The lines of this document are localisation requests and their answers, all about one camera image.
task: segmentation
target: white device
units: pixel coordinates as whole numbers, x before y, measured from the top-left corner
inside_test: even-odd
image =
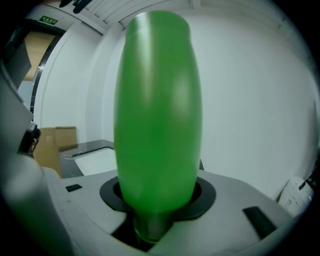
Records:
[[[314,191],[304,179],[292,177],[281,193],[279,205],[295,217],[307,209],[313,196]]]

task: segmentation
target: green bottle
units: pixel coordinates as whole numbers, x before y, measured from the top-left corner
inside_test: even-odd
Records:
[[[166,11],[128,25],[118,70],[114,149],[136,233],[157,242],[193,194],[200,162],[202,103],[188,23]]]

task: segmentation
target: green translucent container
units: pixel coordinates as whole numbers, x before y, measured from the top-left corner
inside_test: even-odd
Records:
[[[126,31],[114,108],[114,149],[136,233],[155,243],[189,202],[200,162],[201,89],[188,23],[139,14]]]

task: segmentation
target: brown box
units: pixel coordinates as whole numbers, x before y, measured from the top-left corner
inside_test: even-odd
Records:
[[[59,165],[59,148],[77,144],[75,126],[40,128],[41,137],[33,152],[34,159],[42,167],[54,169],[62,178]]]

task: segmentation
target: exit sign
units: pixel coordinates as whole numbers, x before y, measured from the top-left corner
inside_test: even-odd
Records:
[[[42,16],[42,18],[39,19],[39,21],[47,23],[47,24],[52,25],[52,26],[54,26],[58,22],[56,19],[50,18],[48,16]]]

